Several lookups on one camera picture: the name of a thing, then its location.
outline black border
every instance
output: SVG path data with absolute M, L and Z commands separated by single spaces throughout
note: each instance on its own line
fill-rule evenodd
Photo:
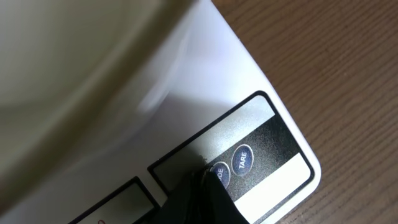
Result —
M 241 106 L 243 106 L 245 103 L 247 103 L 248 101 L 250 101 L 251 99 L 253 99 L 255 96 L 263 96 L 267 102 L 269 103 L 269 105 L 271 106 L 272 110 L 275 113 L 275 116 L 278 116 L 280 119 L 282 119 L 282 121 L 284 122 L 284 124 L 286 125 L 284 119 L 280 116 L 278 110 L 276 109 L 276 107 L 274 106 L 274 104 L 272 103 L 271 99 L 269 98 L 269 96 L 267 95 L 267 93 L 263 92 L 263 91 L 256 91 L 253 94 L 251 94 L 250 96 L 248 96 L 246 99 L 244 99 L 242 102 L 238 103 L 236 106 L 234 106 L 232 109 L 230 109 L 229 111 L 227 111 L 225 114 L 221 115 L 219 118 L 217 118 L 215 121 L 213 121 L 212 123 L 210 123 L 208 126 L 204 127 L 202 130 L 200 130 L 199 132 L 197 132 L 196 134 L 194 134 L 192 137 L 188 138 L 186 141 L 184 141 L 183 143 L 181 143 L 179 146 L 177 146 L 175 149 L 171 150 L 169 153 L 167 153 L 166 155 L 164 155 L 163 157 L 161 157 L 159 160 L 155 161 L 152 165 L 150 165 L 147 170 L 148 172 L 151 174 L 151 176 L 155 179 L 155 181 L 157 182 L 157 184 L 159 185 L 159 187 L 165 192 L 165 194 L 167 196 L 170 196 L 170 192 L 167 190 L 167 188 L 165 187 L 165 185 L 160 181 L 160 179 L 158 178 L 158 176 L 155 174 L 154 169 L 155 167 L 157 167 L 159 164 L 163 163 L 163 161 L 166 161 L 168 158 L 170 158 L 171 156 L 173 156 L 175 153 L 177 153 L 179 150 L 183 149 L 185 146 L 187 146 L 189 143 L 191 143 L 193 140 L 195 140 L 197 137 L 201 136 L 203 133 L 205 133 L 206 131 L 208 131 L 210 128 L 212 128 L 214 125 L 216 125 L 217 123 L 219 123 L 221 120 L 223 120 L 224 118 L 226 118 L 227 116 L 229 116 L 231 113 L 233 113 L 234 111 L 236 111 L 237 109 L 239 109 Z M 305 156 L 304 152 L 302 151 L 300 145 L 297 143 L 296 138 L 293 136 L 294 141 L 296 142 L 296 144 L 298 145 L 298 147 L 300 148 L 299 153 L 300 155 L 303 157 L 305 163 L 308 165 L 308 168 L 310 169 L 310 177 L 300 186 L 298 187 L 296 190 L 294 190 L 290 195 L 288 195 L 285 199 L 283 199 L 281 202 L 279 202 L 275 207 L 273 207 L 271 210 L 269 210 L 266 214 L 264 214 L 264 216 L 262 216 L 260 219 L 258 219 L 258 221 L 260 220 L 260 222 L 264 221 L 267 217 L 269 217 L 272 213 L 274 213 L 278 208 L 280 208 L 284 203 L 286 203 L 288 200 L 290 200 L 294 195 L 296 195 L 301 189 L 303 189 L 306 185 L 308 185 L 314 178 L 315 176 L 315 172 L 313 167 L 311 166 L 311 163 L 308 161 L 307 157 Z
M 117 196 L 118 194 L 120 194 L 121 192 L 123 192 L 124 190 L 126 190 L 128 187 L 130 187 L 133 184 L 138 184 L 139 188 L 143 191 L 145 196 L 149 199 L 149 201 L 152 203 L 152 205 L 154 207 L 151 210 L 149 210 L 149 212 L 147 212 L 145 215 L 141 216 L 137 221 L 133 222 L 132 224 L 140 224 L 143 221 L 147 220 L 148 218 L 152 218 L 160 210 L 160 206 L 156 202 L 155 198 L 146 189 L 145 185 L 141 182 L 141 180 L 138 178 L 138 176 L 135 176 L 131 180 L 129 180 L 125 184 L 123 184 L 121 187 L 116 189 L 114 192 L 110 193 L 104 199 L 100 200 L 98 203 L 93 205 L 87 211 L 83 212 L 81 215 L 76 217 L 69 224 L 76 224 L 76 223 L 82 221 L 88 215 L 93 213 L 95 210 L 99 209 L 101 206 L 106 204 L 106 202 L 110 201 L 112 198 L 114 198 L 115 196 Z

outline wood grain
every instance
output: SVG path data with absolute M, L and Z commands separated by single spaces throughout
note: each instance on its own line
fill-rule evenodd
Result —
M 398 223 L 398 1 L 213 2 L 321 163 L 280 223 Z

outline tare button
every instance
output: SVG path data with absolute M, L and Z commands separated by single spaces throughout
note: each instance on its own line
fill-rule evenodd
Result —
M 225 162 L 216 162 L 210 169 L 214 172 L 225 188 L 228 187 L 229 180 L 231 179 L 231 171 Z
M 232 171 L 242 177 L 251 170 L 253 166 L 253 150 L 248 145 L 240 145 L 232 155 Z

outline display screen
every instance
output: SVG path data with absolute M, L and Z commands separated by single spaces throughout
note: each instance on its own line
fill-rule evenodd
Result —
M 69 224 L 147 223 L 158 210 L 156 201 L 135 177 Z
M 148 167 L 169 195 L 211 167 L 249 223 L 260 223 L 313 179 L 313 169 L 269 97 L 258 91 Z

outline kitchen scale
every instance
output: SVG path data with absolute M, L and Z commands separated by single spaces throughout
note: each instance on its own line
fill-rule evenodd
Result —
M 199 4 L 150 121 L 118 150 L 42 183 L 0 223 L 146 223 L 203 166 L 249 223 L 275 223 L 316 189 L 320 164 L 286 107 L 216 7 Z

